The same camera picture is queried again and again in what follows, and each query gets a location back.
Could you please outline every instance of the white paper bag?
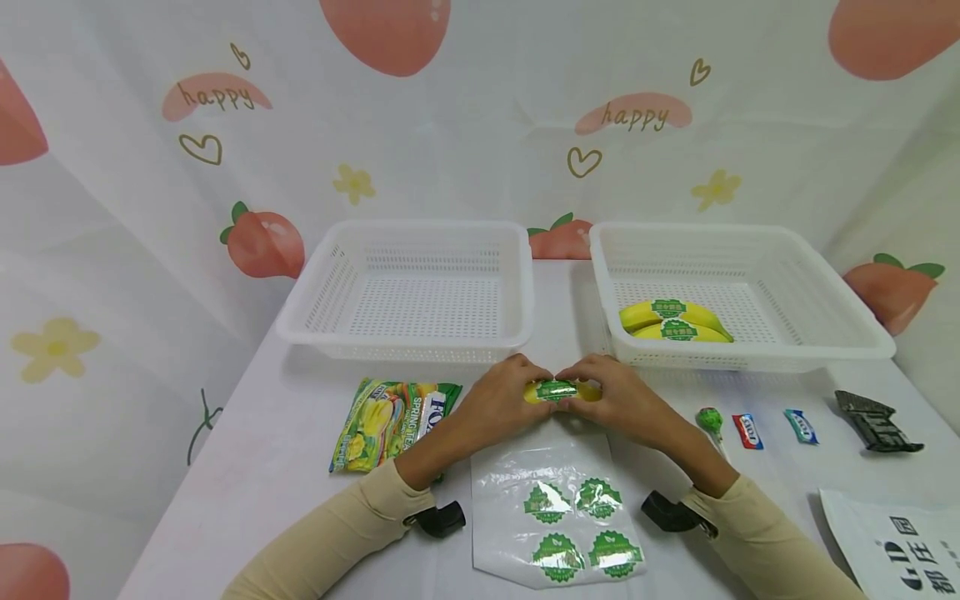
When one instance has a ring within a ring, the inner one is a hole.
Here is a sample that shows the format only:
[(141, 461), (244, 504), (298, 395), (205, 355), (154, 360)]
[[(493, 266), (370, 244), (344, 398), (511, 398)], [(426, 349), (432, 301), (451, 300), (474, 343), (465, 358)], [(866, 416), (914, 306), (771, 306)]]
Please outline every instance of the white paper bag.
[(646, 571), (621, 488), (610, 477), (607, 436), (549, 445), (519, 440), (489, 448), (470, 464), (474, 568), (534, 589), (622, 581)]
[(830, 530), (873, 600), (960, 595), (960, 507), (869, 504), (820, 490)]

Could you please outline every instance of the red candy wrapper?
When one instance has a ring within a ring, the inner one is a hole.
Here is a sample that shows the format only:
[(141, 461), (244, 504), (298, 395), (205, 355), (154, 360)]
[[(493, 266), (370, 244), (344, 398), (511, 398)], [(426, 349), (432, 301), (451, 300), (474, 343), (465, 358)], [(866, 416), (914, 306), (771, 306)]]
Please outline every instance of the red candy wrapper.
[(733, 415), (733, 424), (736, 425), (736, 431), (740, 434), (740, 442), (743, 443), (743, 447), (749, 450), (763, 449), (763, 441), (760, 439), (760, 434), (756, 432), (753, 415), (750, 413)]

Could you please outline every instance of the person's left hand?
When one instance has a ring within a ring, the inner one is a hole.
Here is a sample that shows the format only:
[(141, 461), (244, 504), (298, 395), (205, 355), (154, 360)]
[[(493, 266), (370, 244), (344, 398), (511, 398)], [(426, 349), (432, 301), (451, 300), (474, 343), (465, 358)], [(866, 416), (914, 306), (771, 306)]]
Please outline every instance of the person's left hand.
[(493, 365), (473, 384), (460, 406), (441, 422), (468, 441), (471, 453), (512, 438), (550, 416), (555, 402), (531, 404), (523, 390), (531, 381), (553, 379), (553, 374), (523, 354)]
[(454, 463), (546, 419), (557, 408), (554, 402), (523, 399), (528, 383), (544, 379), (553, 375), (523, 354), (493, 365), (459, 407), (396, 457), (396, 472), (411, 488), (423, 490)]

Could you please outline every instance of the person's right hand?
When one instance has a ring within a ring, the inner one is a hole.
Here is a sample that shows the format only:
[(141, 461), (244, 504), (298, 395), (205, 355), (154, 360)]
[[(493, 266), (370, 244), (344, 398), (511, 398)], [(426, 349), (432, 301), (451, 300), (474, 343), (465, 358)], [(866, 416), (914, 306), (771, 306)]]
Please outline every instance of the person's right hand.
[(691, 427), (696, 429), (643, 383), (633, 369), (611, 356), (591, 354), (558, 372), (557, 379), (592, 379), (603, 390), (603, 397), (595, 402), (565, 398), (560, 401), (560, 410), (620, 431), (655, 450), (665, 450), (679, 438), (688, 437)]

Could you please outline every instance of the white table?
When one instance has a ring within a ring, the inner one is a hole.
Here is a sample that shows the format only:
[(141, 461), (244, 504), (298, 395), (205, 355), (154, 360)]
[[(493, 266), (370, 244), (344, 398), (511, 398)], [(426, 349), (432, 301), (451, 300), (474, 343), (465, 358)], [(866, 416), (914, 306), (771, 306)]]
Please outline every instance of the white table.
[[(555, 372), (602, 350), (596, 289), (587, 262), (535, 263), (537, 324), (522, 350)], [(483, 369), (338, 362), (292, 348), (271, 332), (233, 393), (199, 459), (156, 528), (121, 600), (219, 598), (233, 575), (267, 542), (352, 481), (327, 474), (330, 454), (363, 376), (471, 384)], [(758, 484), (846, 568), (823, 519), (817, 490), (915, 504), (960, 501), (960, 439), (892, 361), (845, 363), (805, 375), (741, 372), (644, 374), (682, 414), (704, 406), (726, 417), (733, 464)], [(898, 409), (894, 422), (926, 449), (875, 455), (864, 449), (832, 402), (835, 389)], [(799, 444), (782, 411), (804, 410), (821, 444)], [(730, 421), (753, 413), (766, 444), (744, 449)], [(558, 423), (546, 426), (559, 427)], [(666, 534), (640, 512), (651, 490), (678, 499), (683, 475), (659, 454), (611, 435), (616, 476), (635, 517), (649, 572), (627, 582), (533, 592), (471, 565), (470, 473), (464, 462), (435, 488), (438, 501), (459, 500), (466, 529), (446, 540), (414, 530), (368, 557), (331, 598), (738, 598), (751, 597), (699, 533)]]

